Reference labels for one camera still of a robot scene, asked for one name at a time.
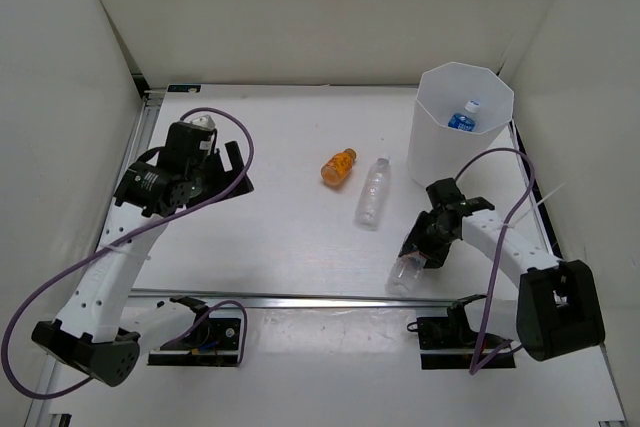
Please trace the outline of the white label plastic bottle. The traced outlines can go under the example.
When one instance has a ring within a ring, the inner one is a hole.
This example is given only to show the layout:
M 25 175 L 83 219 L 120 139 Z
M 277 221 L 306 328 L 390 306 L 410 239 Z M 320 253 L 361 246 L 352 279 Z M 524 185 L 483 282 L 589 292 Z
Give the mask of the white label plastic bottle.
M 386 292 L 395 297 L 410 297 L 418 288 L 426 259 L 419 253 L 398 256 L 386 281 Z

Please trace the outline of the clear plastic bottle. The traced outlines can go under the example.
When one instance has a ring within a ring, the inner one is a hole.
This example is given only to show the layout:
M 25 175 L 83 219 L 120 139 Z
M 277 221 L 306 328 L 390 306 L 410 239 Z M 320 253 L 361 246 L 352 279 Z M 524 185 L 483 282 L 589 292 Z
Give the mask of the clear plastic bottle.
M 369 168 L 361 190 L 354 216 L 357 226 L 369 230 L 378 228 L 388 198 L 390 184 L 390 157 L 379 157 Z

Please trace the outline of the orange plastic bottle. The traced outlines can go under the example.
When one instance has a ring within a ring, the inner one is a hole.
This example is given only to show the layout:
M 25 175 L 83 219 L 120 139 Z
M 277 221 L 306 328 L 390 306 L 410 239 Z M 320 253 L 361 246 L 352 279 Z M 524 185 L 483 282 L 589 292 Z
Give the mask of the orange plastic bottle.
M 334 154 L 321 168 L 322 181 L 330 186 L 339 186 L 350 174 L 357 159 L 357 153 L 352 148 Z

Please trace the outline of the blue label plastic bottle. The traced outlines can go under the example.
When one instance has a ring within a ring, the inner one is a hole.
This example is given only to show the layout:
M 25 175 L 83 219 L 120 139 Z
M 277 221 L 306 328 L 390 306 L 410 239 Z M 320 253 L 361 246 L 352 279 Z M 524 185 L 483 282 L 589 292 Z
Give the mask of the blue label plastic bottle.
M 476 100 L 469 100 L 461 112 L 454 113 L 448 121 L 448 127 L 473 132 L 476 128 L 476 116 L 480 110 L 480 103 Z

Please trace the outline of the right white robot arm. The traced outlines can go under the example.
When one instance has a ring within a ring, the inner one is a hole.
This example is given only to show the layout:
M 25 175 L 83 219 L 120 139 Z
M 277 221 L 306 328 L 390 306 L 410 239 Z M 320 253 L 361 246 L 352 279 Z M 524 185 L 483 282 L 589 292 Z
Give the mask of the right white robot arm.
M 434 348 L 448 340 L 470 347 L 484 334 L 498 345 L 520 343 L 537 361 L 602 344 L 605 328 L 593 273 L 580 260 L 565 261 L 536 248 L 507 227 L 482 197 L 467 198 L 452 178 L 429 185 L 431 210 L 421 212 L 404 240 L 395 266 L 401 292 L 426 270 L 443 267 L 460 241 L 498 264 L 518 290 L 514 301 L 473 294 L 454 301 L 446 324 L 430 324 Z

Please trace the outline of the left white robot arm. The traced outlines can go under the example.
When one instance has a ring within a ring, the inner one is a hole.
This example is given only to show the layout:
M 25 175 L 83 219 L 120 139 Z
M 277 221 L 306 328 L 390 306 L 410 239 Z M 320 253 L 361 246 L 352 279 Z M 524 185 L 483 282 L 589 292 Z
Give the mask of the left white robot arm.
M 157 348 L 208 353 L 232 348 L 205 302 L 172 297 L 128 320 L 125 304 L 143 264 L 169 222 L 213 203 L 252 192 L 236 142 L 226 143 L 224 168 L 217 128 L 208 115 L 170 125 L 165 143 L 141 154 L 115 194 L 104 246 L 83 265 L 73 295 L 50 321 L 40 321 L 33 341 L 56 360 L 92 380 L 120 385 L 140 356 Z

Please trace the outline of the white octagonal bin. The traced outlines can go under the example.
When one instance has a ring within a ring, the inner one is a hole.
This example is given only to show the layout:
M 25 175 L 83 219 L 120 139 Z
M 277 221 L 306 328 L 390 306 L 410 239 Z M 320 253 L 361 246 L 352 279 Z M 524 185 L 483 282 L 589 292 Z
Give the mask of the white octagonal bin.
M 407 154 L 410 177 L 426 187 L 455 176 L 511 121 L 514 92 L 485 67 L 449 62 L 422 74 Z

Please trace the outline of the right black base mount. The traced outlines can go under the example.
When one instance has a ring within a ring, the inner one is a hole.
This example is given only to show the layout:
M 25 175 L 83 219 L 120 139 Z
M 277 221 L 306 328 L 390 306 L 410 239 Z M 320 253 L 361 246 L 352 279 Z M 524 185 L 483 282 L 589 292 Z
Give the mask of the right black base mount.
M 473 295 L 458 299 L 446 309 L 445 315 L 417 316 L 407 324 L 406 330 L 418 336 L 422 370 L 470 368 L 478 333 L 470 327 L 464 308 L 468 304 L 476 306 L 484 298 L 485 295 Z M 494 334 L 485 335 L 479 360 L 483 361 L 496 348 L 499 348 L 498 354 L 485 368 L 515 368 L 514 356 L 520 347 Z

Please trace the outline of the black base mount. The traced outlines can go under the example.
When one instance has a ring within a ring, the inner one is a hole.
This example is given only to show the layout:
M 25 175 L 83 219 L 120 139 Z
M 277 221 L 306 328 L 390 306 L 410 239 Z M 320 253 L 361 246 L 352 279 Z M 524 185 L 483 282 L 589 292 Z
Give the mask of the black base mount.
M 478 333 L 470 327 L 464 308 L 468 304 L 476 306 L 484 298 L 485 295 L 473 295 L 458 299 L 446 309 L 445 315 L 417 316 L 407 324 L 406 330 L 418 336 L 422 370 L 470 368 Z M 479 360 L 483 361 L 496 348 L 499 348 L 498 354 L 485 368 L 515 368 L 514 356 L 520 347 L 494 334 L 485 335 Z
M 248 312 L 237 300 L 222 300 L 213 306 L 187 296 L 171 297 L 175 306 L 193 315 L 185 333 L 153 349 L 148 366 L 238 367 L 244 359 Z

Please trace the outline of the aluminium frame rail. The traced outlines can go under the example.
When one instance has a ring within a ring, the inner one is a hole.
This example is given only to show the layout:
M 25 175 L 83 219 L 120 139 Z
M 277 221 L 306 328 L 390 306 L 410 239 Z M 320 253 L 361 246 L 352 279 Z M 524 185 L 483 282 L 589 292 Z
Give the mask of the aluminium frame rail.
M 134 127 L 131 131 L 131 135 L 129 137 L 125 154 L 121 162 L 120 170 L 117 174 L 115 183 L 118 183 L 121 180 L 121 177 L 124 175 L 127 166 L 131 162 L 131 155 L 135 153 L 139 146 L 141 138 L 140 129 L 147 121 L 146 109 L 147 99 L 149 96 L 147 90 L 150 90 L 149 84 L 146 81 L 144 75 L 139 72 L 134 72 L 132 74 L 132 79 L 134 81 L 136 90 L 141 98 L 142 105 L 139 109 L 139 112 L 137 113 L 136 121 L 134 122 Z M 38 381 L 38 386 L 36 387 L 36 390 L 38 392 L 42 391 L 48 393 L 49 391 L 53 391 L 53 388 L 50 386 L 50 384 L 52 383 L 55 369 L 56 360 L 50 356 L 46 356 L 44 367 Z M 32 400 L 24 425 L 38 426 L 41 421 L 44 421 L 45 426 L 49 426 L 51 423 L 50 415 L 48 414 L 48 404 L 43 400 Z

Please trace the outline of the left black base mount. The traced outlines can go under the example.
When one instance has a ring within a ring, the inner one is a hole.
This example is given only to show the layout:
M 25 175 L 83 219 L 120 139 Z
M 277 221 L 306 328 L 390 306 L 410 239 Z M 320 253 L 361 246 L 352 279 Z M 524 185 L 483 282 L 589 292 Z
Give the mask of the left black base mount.
M 148 366 L 238 367 L 244 359 L 248 312 L 237 300 L 222 300 L 213 306 L 187 296 L 171 297 L 175 306 L 193 315 L 185 333 L 153 349 Z

